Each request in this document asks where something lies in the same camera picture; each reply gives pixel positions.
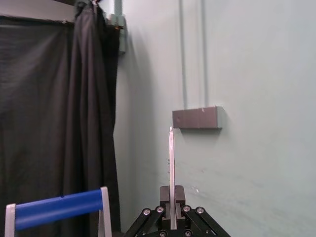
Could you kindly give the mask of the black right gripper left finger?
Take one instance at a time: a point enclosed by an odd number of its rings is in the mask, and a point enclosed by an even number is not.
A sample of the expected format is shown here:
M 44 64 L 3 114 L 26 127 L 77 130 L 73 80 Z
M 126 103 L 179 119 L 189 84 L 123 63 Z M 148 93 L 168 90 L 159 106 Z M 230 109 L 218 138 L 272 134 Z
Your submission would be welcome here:
M 159 190 L 159 205 L 154 208 L 144 208 L 130 228 L 126 237 L 167 237 L 169 229 L 163 227 L 163 218 L 170 212 L 169 187 L 161 186 Z

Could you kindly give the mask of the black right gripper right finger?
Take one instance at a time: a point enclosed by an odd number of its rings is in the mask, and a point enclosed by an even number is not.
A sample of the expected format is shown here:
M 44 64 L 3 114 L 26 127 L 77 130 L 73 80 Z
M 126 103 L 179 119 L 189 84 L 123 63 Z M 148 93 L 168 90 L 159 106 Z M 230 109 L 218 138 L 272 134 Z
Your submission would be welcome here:
M 205 208 L 186 204 L 182 186 L 175 188 L 175 220 L 183 237 L 230 237 Z

